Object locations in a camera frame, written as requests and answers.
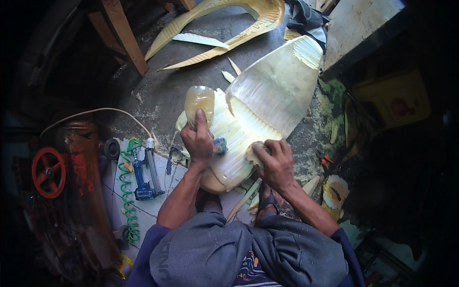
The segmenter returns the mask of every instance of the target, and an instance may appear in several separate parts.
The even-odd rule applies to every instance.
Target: concrete floor
[[[168,13],[151,30],[136,37],[143,53],[148,50],[162,27],[176,16],[176,11]],[[210,46],[171,41],[148,61],[150,70],[143,79],[140,79],[129,65],[121,67],[109,80],[106,94],[102,97],[104,99],[102,105],[118,107],[132,113],[147,128],[154,131],[161,143],[158,152],[168,156],[171,146],[183,145],[175,130],[175,122],[183,111],[188,88],[192,85],[206,85],[213,89],[225,90],[229,82],[223,78],[221,71],[229,71],[235,75],[227,57],[244,70],[257,59],[286,42],[283,35],[290,17],[291,10],[286,5],[284,21],[277,29],[211,60],[177,70],[156,72],[166,64],[175,64],[211,49]],[[233,6],[192,21],[182,32],[214,37],[224,42],[252,23],[254,19],[243,8]],[[326,104],[329,102],[326,97],[319,88],[316,88],[310,106],[311,116],[304,119],[287,139],[293,148],[295,178],[301,184],[305,184],[312,177],[323,172],[314,154],[315,149],[318,148],[333,156],[336,147],[344,141],[344,125],[341,125],[338,140],[334,145],[329,143],[331,117],[342,115],[343,109],[341,97],[330,99],[333,100],[331,105]],[[332,113],[324,111],[330,107],[333,108]],[[100,113],[97,117],[108,128],[111,136],[128,139],[136,136],[146,139],[145,132],[124,115]],[[319,190],[320,188],[317,188],[313,195],[318,201],[321,200]]]

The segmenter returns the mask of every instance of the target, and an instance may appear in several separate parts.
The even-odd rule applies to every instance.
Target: sandal
[[[258,195],[260,196],[260,205],[258,207],[258,213],[265,209],[268,205],[272,204],[274,208],[277,211],[277,214],[279,214],[280,211],[280,205],[279,202],[277,201],[276,197],[273,194],[273,189],[270,187],[270,192],[271,194],[267,198],[263,198],[264,196],[264,181],[261,182],[260,184],[260,189],[258,190]]]

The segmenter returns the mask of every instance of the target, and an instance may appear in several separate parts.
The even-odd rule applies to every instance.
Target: nail gun
[[[153,149],[154,141],[152,138],[146,140],[146,149],[145,149],[145,158],[144,160],[139,160],[137,151],[133,150],[132,154],[134,161],[132,166],[134,167],[135,178],[137,180],[137,188],[134,191],[135,199],[139,201],[151,200],[155,197],[164,194],[165,192],[161,190],[159,186],[158,175],[156,173],[155,161],[153,158]],[[144,182],[142,174],[142,165],[146,165],[151,174],[151,183],[153,188],[150,186],[150,183]]]

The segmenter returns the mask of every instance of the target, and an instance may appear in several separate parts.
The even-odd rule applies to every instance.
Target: wooden beam
[[[180,0],[180,2],[182,2],[183,7],[188,11],[196,7],[195,0]]]
[[[117,52],[123,50],[116,41],[115,36],[113,36],[110,27],[108,27],[108,24],[107,22],[105,22],[104,16],[100,11],[88,13],[88,18],[91,21],[97,33],[99,34],[99,36],[102,38],[102,41],[104,41],[105,45],[107,45],[108,48],[113,49]],[[120,65],[124,63],[124,61],[121,60],[119,57],[115,56],[115,58]]]
[[[132,34],[121,2],[119,0],[102,0],[102,4],[113,29],[117,33],[116,36],[119,42],[124,46],[124,50],[137,69],[137,72],[144,77],[149,67],[140,51],[134,34]]]
[[[330,14],[322,78],[332,79],[409,26],[401,0],[341,0]]]
[[[322,12],[322,14],[324,14],[324,15],[328,15],[330,8],[337,1],[338,0],[317,0],[317,2],[316,2],[316,10]]]

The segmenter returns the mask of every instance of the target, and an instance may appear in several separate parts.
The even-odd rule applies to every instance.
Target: blue shirt
[[[156,287],[156,282],[150,275],[150,255],[161,239],[170,231],[162,225],[153,225],[145,234],[145,239],[140,248],[137,259],[132,267],[126,286],[127,287]],[[341,244],[344,258],[349,267],[349,273],[338,287],[364,287],[364,278],[360,270],[354,249],[352,248],[346,233],[342,228],[338,229],[331,237]],[[281,285],[272,281],[264,273],[258,258],[252,251],[249,251],[244,258],[239,274],[233,283],[234,287],[239,286],[269,286],[280,287]]]

